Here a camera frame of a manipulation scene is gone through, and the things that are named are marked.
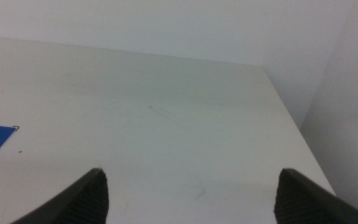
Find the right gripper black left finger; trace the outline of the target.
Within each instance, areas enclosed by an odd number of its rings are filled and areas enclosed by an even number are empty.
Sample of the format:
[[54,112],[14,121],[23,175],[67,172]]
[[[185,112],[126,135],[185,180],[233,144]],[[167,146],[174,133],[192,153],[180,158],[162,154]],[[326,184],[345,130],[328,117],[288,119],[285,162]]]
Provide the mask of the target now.
[[93,168],[58,195],[13,224],[105,223],[109,210],[108,180]]

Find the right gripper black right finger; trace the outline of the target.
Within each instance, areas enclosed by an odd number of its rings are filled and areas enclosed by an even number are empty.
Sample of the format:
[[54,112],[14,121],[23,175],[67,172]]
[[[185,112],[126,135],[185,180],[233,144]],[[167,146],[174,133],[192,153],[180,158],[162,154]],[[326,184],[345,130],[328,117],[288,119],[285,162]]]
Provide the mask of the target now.
[[358,209],[295,169],[282,169],[274,215],[277,223],[358,223]]

